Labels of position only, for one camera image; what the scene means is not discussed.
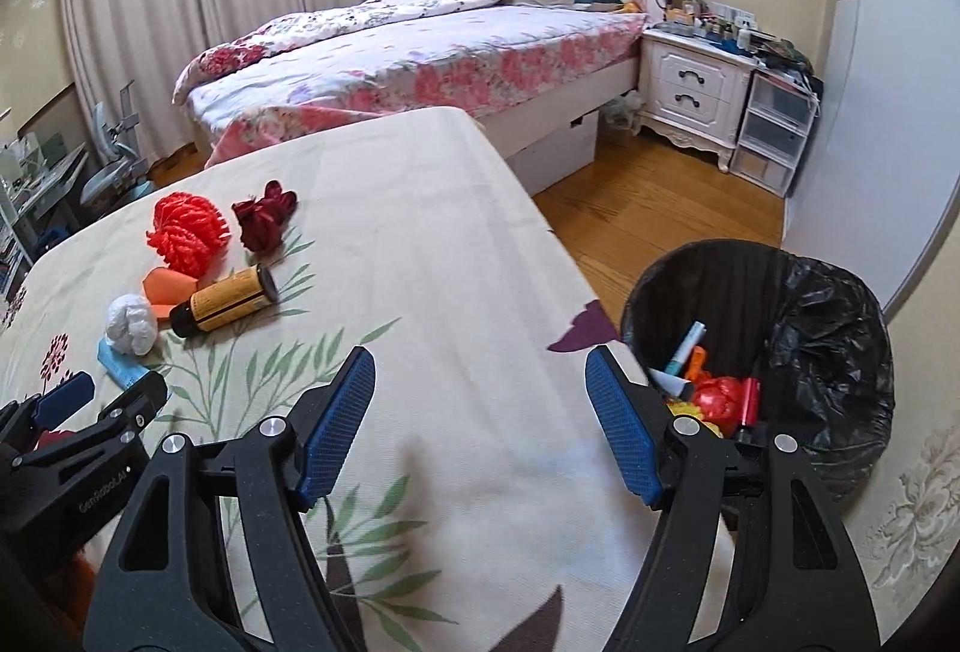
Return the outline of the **white storage box under bed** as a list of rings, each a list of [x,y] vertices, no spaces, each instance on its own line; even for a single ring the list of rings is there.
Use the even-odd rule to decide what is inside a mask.
[[[599,113],[592,111],[523,148],[506,164],[526,193],[537,196],[589,166],[596,159],[597,137]]]

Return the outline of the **red bottle black cap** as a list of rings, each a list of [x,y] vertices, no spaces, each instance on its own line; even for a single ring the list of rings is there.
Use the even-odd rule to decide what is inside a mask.
[[[755,426],[758,423],[758,407],[760,406],[760,381],[756,377],[747,377],[742,382],[742,408],[740,409],[739,424],[734,437],[739,443],[754,441]]]

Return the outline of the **grey desk chair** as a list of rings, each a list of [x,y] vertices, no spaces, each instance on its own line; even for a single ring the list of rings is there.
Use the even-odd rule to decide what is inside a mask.
[[[140,154],[137,127],[140,116],[133,111],[133,80],[121,88],[121,117],[116,124],[107,120],[102,101],[94,104],[93,142],[103,166],[83,186],[82,207],[94,218],[135,202],[155,191],[149,181],[148,163]]]

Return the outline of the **study desk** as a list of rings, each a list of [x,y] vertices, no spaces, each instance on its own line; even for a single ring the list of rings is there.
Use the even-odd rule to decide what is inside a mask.
[[[10,228],[41,218],[68,196],[83,173],[89,152],[73,148],[47,163],[34,134],[2,145],[2,218]]]

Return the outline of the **white crumpled tissue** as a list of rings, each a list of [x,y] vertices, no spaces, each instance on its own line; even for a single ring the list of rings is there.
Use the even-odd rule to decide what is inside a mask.
[[[155,311],[143,295],[128,293],[107,306],[104,337],[112,350],[142,358],[155,347],[158,333]]]

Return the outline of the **red plastic bag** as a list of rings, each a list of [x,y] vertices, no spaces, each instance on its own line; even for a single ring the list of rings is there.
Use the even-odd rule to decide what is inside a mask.
[[[708,377],[693,387],[692,402],[724,437],[734,436],[743,410],[743,382],[735,377]]]

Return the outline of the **pink floral quilt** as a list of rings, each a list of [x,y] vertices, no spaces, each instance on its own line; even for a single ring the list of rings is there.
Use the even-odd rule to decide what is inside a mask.
[[[493,7],[503,1],[366,0],[347,7],[281,15],[247,35],[209,47],[195,56],[179,74],[172,92],[172,103],[182,106],[197,86],[314,43],[393,23]]]

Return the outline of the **white green tube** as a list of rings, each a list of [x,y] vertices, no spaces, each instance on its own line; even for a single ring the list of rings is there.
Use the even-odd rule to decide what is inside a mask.
[[[693,351],[700,346],[701,339],[705,333],[706,326],[703,322],[697,320],[697,322],[690,327],[690,330],[686,332],[682,343],[680,343],[677,350],[672,354],[672,358],[670,358],[669,363],[667,363],[667,368],[663,371],[658,371],[657,369],[651,369],[651,371],[649,371],[651,381],[654,382],[662,392],[667,393],[669,397],[688,400],[690,395],[692,395],[693,382],[686,381],[683,373],[685,372],[686,366],[690,365]]]

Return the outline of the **nightstand clutter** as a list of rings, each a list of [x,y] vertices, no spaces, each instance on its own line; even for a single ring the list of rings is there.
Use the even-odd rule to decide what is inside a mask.
[[[794,82],[814,86],[814,65],[794,43],[760,30],[743,10],[705,0],[656,0],[662,20],[654,25],[675,37],[692,38],[724,53],[755,59],[763,67],[788,74]]]

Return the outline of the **black trash bin with liner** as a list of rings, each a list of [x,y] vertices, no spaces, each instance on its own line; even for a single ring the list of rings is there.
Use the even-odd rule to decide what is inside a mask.
[[[740,239],[690,242],[647,267],[620,332],[662,369],[693,324],[706,371],[760,381],[760,418],[792,434],[839,504],[892,437],[895,376],[884,313],[851,272]]]

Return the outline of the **white tufted bed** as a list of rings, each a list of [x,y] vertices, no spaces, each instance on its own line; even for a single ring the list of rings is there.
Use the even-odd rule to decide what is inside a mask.
[[[504,0],[332,38],[197,86],[212,164],[342,125],[449,106],[503,158],[630,93],[654,0]]]

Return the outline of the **red foam net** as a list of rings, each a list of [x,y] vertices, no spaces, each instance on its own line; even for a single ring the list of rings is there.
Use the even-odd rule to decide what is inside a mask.
[[[156,202],[146,244],[171,271],[203,278],[228,246],[229,238],[228,223],[210,200],[172,193]]]

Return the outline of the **orange paper piece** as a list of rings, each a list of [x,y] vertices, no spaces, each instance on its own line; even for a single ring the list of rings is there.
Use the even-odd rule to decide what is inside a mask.
[[[176,306],[185,303],[199,289],[199,280],[167,267],[156,267],[145,275],[142,288],[156,319],[167,320]]]

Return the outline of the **floral cream tablecloth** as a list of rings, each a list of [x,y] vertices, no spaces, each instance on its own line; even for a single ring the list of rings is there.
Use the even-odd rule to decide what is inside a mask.
[[[511,170],[457,111],[324,132],[182,190],[298,198],[277,303],[163,335],[143,441],[242,436],[368,350],[376,392],[331,496],[302,519],[361,650],[599,650],[658,517],[626,491],[584,388],[593,348],[641,368]]]

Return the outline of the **white nightstand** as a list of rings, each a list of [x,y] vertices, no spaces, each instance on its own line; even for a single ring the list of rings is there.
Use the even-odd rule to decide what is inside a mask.
[[[657,28],[640,46],[640,124],[674,147],[715,155],[727,173],[757,61]]]

